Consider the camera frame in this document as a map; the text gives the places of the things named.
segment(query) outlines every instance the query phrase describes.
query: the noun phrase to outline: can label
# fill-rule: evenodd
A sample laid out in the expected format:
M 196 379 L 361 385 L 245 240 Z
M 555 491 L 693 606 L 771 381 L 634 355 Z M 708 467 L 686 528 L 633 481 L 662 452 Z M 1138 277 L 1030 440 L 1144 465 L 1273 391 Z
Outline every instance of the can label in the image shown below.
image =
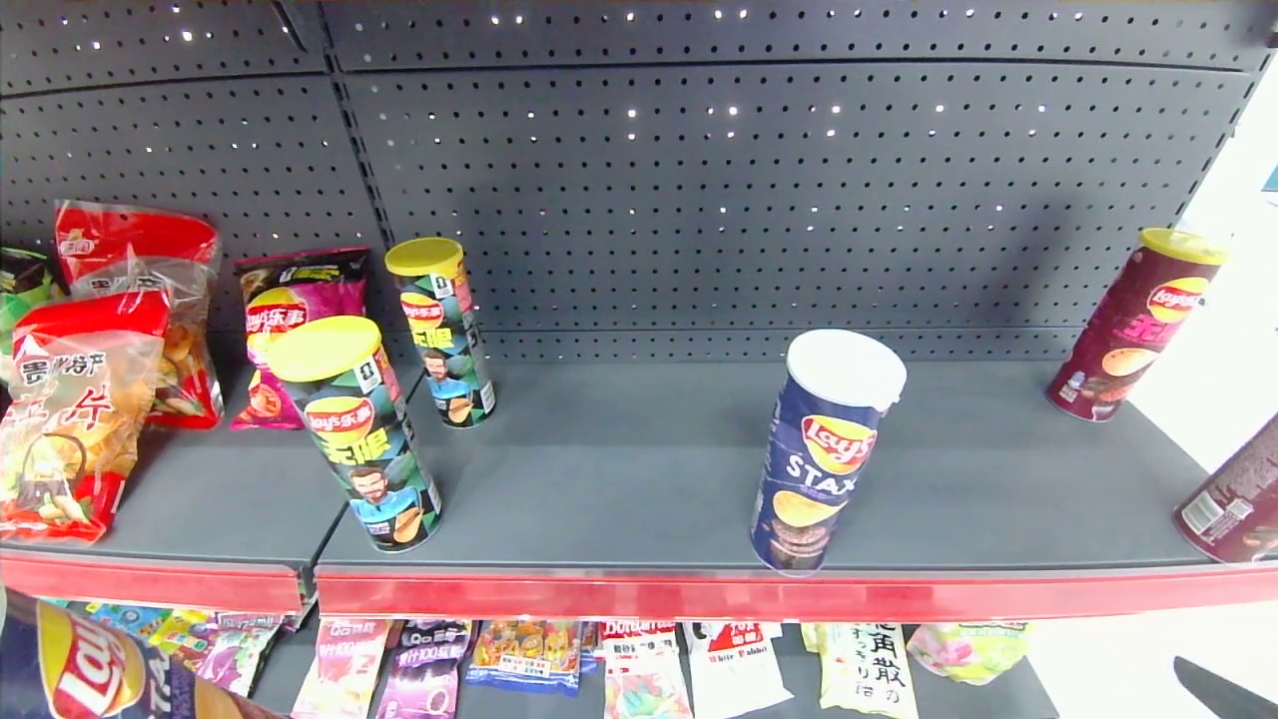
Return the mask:
M 1172 516 L 1185 539 L 1220 562 L 1278 552 L 1278 416 Z
M 459 262 L 451 275 L 396 278 L 440 419 L 450 428 L 478 425 L 492 412 L 497 397 L 484 368 L 465 267 Z
M 440 496 L 413 453 L 413 427 L 381 347 L 318 383 L 281 382 L 377 549 L 400 552 L 429 538 Z
M 783 573 L 819 570 L 838 512 L 856 489 L 883 415 L 826 402 L 787 379 L 772 414 L 772 437 L 750 540 Z
M 1112 419 L 1218 268 L 1148 246 L 1132 252 L 1048 386 L 1052 404 L 1082 420 Z

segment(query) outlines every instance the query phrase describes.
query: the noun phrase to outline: pegboard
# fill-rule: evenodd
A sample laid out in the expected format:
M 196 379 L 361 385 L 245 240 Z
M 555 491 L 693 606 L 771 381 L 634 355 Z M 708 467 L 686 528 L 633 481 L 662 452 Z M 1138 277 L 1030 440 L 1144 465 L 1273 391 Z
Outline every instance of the pegboard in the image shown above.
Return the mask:
M 0 231 L 49 248 L 56 198 L 203 217 L 222 240 L 210 327 L 244 326 L 231 262 L 383 243 L 323 75 L 157 83 L 0 102 Z M 385 317 L 385 275 L 369 308 Z
M 135 82 L 322 72 L 317 15 L 267 0 L 5 3 L 0 96 Z M 300 40 L 314 38 L 307 51 Z
M 348 75 L 397 240 L 483 326 L 1080 326 L 1243 73 L 980 63 Z
M 1015 59 L 1255 72 L 1270 3 L 332 3 L 346 70 Z

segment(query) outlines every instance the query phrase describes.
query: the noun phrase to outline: snack package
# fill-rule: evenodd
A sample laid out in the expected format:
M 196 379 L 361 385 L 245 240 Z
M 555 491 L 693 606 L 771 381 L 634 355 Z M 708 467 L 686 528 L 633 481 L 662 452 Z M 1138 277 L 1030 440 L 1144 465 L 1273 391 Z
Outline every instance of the snack package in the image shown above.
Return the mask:
M 14 329 L 0 421 L 0 536 L 101 539 L 155 398 L 169 304 L 158 291 L 32 309 Z
M 199 609 L 174 609 L 147 641 L 197 672 L 212 650 L 216 637 L 217 623 L 212 614 Z
M 282 719 L 123 632 L 3 589 L 0 708 L 6 719 Z
M 979 687 L 1025 658 L 1029 632 L 1029 622 L 923 624 L 906 650 L 933 674 Z
M 233 430 L 305 428 L 288 393 L 266 367 L 266 350 L 281 333 L 323 317 L 364 314 L 367 246 L 298 252 L 235 262 L 244 296 L 244 331 L 249 361 L 257 368 L 248 407 Z
M 54 275 L 38 252 L 0 246 L 0 386 L 13 382 L 13 327 L 52 298 Z
M 219 631 L 197 676 L 240 696 L 248 696 L 279 624 Z
M 465 682 L 576 696 L 580 633 L 580 622 L 487 622 Z
M 54 225 L 72 296 L 162 289 L 173 313 L 165 331 L 160 384 L 147 423 L 210 430 L 222 419 L 222 395 L 204 337 L 217 278 L 217 231 L 173 212 L 61 199 Z
M 374 719 L 451 719 L 458 710 L 458 664 L 469 644 L 469 621 L 404 622 Z
M 919 719 L 900 624 L 804 624 L 820 654 L 820 708 Z
M 730 719 L 794 699 L 762 624 L 693 622 L 684 637 L 697 719 Z
M 693 719 L 674 622 L 601 622 L 604 719 Z
M 316 658 L 293 704 L 293 719 L 366 719 L 391 624 L 321 618 Z

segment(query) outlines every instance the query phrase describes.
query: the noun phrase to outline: potato chip image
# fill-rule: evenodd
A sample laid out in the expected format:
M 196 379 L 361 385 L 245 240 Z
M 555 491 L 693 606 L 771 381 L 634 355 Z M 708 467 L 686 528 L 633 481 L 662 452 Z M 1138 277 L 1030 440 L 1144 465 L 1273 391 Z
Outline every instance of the potato chip image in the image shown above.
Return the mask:
M 813 502 L 801 494 L 792 492 L 778 492 L 772 497 L 772 511 L 777 518 L 791 527 L 810 527 L 829 520 L 838 513 L 847 503 L 838 506 Z

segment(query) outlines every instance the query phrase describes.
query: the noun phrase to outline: lower shelf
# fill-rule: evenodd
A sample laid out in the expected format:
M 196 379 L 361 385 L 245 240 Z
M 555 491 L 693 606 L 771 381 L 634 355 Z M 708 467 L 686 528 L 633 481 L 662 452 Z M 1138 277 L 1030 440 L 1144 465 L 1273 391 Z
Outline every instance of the lower shelf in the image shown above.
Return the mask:
M 302 681 L 314 656 L 314 639 L 318 621 L 312 618 L 308 627 L 284 639 L 267 659 L 266 669 L 253 692 L 253 700 L 267 709 L 288 714 L 293 700 L 302 688 Z M 841 709 L 822 710 L 817 705 L 820 691 L 820 664 L 815 654 L 803 649 L 799 626 L 787 624 L 785 637 L 773 642 L 785 677 L 786 688 L 795 697 L 771 709 L 748 714 L 748 719 L 837 719 L 866 718 L 869 715 Z M 919 719 L 1056 719 L 1056 706 L 1034 673 L 1029 660 L 984 687 L 971 687 L 937 677 L 912 659 L 910 674 L 919 705 Z M 684 660 L 684 678 L 688 662 Z M 562 695 L 530 695 L 470 687 L 463 685 L 458 695 L 458 719 L 484 719 L 488 716 L 557 716 L 561 719 L 598 719 L 603 716 L 602 667 L 581 676 L 581 688 L 576 697 Z

